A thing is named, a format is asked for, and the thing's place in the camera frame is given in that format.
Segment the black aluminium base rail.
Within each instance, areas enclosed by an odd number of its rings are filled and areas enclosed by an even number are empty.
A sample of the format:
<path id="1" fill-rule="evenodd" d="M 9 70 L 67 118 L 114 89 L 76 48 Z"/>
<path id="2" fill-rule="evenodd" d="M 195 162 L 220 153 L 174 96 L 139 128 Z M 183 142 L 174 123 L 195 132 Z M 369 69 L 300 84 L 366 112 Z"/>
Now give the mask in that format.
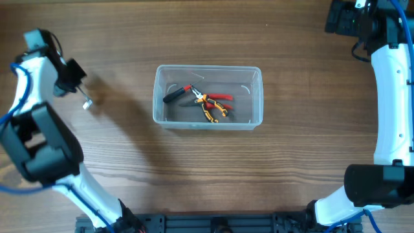
<path id="1" fill-rule="evenodd" d="M 362 232 L 360 217 L 340 221 L 333 229 L 310 227 L 302 223 L 305 214 L 275 212 L 273 214 L 163 215 L 140 214 L 138 220 L 148 233 L 295 233 L 295 232 Z"/>

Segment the orange black long-nose pliers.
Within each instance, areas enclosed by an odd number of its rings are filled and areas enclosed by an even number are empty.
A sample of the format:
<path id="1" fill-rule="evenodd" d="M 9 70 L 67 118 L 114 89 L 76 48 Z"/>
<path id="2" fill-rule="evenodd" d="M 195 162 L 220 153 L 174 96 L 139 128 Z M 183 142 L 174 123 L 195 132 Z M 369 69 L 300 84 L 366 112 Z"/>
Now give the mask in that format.
<path id="1" fill-rule="evenodd" d="M 219 121 L 213 117 L 213 115 L 210 113 L 210 109 L 217 109 L 221 112 L 223 117 L 227 117 L 229 115 L 229 112 L 225 106 L 222 105 L 222 103 L 214 100 L 211 98 L 208 94 L 204 94 L 200 92 L 197 88 L 194 86 L 191 87 L 192 93 L 195 95 L 196 99 L 194 100 L 194 103 L 196 105 L 199 105 L 202 109 L 202 112 L 207 119 L 207 121 L 211 123 L 218 123 Z"/>

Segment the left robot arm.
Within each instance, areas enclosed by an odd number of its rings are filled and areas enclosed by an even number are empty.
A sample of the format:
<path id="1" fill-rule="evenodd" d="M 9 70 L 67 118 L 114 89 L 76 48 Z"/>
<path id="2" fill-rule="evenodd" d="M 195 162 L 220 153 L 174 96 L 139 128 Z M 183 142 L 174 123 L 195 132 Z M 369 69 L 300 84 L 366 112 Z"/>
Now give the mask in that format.
<path id="1" fill-rule="evenodd" d="M 90 174 L 78 139 L 52 107 L 55 97 L 80 90 L 85 71 L 74 59 L 64 59 L 52 32 L 37 28 L 24 38 L 27 50 L 10 64 L 17 88 L 12 107 L 1 117 L 1 144 L 19 173 L 41 186 L 2 186 L 1 191 L 24 195 L 51 188 L 80 208 L 95 232 L 145 232 L 132 211 Z"/>

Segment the silver socket wrench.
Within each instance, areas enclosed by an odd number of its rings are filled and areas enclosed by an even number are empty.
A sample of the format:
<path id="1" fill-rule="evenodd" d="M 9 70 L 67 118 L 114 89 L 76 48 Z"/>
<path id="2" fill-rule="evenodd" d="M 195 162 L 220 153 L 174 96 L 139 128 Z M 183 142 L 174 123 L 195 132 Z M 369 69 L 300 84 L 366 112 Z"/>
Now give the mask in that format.
<path id="1" fill-rule="evenodd" d="M 84 110 L 88 110 L 93 105 L 93 100 L 81 89 L 81 87 L 77 87 L 77 89 L 85 98 L 85 103 L 83 104 Z"/>

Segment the black red-collared screwdriver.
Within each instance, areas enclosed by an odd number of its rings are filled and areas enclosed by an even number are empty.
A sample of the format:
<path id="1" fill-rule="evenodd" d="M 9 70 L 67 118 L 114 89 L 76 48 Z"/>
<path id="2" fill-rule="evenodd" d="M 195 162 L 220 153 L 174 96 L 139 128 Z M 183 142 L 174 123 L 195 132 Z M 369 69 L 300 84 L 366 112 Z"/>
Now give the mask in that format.
<path id="1" fill-rule="evenodd" d="M 163 98 L 163 102 L 164 102 L 164 103 L 166 103 L 166 104 L 168 104 L 168 103 L 172 102 L 174 99 L 178 98 L 180 95 L 184 94 L 184 93 L 185 93 L 185 92 L 187 92 L 189 89 L 191 89 L 191 87 L 192 87 L 194 84 L 196 84 L 196 83 L 201 82 L 201 81 L 203 81 L 203 80 L 204 80 L 204 77 L 203 77 L 203 76 L 198 75 L 198 74 L 195 74 L 195 73 L 192 73 L 192 74 L 194 74 L 194 75 L 198 76 L 198 77 L 200 78 L 200 80 L 199 80 L 199 81 L 196 81 L 196 82 L 194 82 L 194 83 L 191 83 L 191 84 L 189 84 L 189 85 L 186 85 L 186 86 L 184 86 L 184 87 L 181 87 L 180 89 L 177 89 L 176 91 L 174 91 L 174 92 L 172 92 L 172 93 L 167 94 L 167 95 Z"/>

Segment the clear plastic storage container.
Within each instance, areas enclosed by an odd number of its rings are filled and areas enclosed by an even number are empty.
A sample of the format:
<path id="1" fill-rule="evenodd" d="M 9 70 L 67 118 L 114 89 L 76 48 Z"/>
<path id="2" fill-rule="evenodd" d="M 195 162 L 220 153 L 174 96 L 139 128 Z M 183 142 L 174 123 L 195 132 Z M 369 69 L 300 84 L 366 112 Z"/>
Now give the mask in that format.
<path id="1" fill-rule="evenodd" d="M 253 130 L 263 121 L 261 70 L 249 66 L 161 65 L 153 120 L 170 129 Z"/>

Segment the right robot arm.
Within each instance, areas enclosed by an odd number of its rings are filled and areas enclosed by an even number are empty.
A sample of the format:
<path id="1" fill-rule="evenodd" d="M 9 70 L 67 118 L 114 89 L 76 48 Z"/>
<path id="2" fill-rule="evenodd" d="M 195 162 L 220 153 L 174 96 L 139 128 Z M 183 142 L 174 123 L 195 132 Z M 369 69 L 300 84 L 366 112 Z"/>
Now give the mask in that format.
<path id="1" fill-rule="evenodd" d="M 413 13 L 407 1 L 332 1 L 325 31 L 357 38 L 378 102 L 373 164 L 347 167 L 343 186 L 307 209 L 327 232 L 373 211 L 413 204 Z"/>

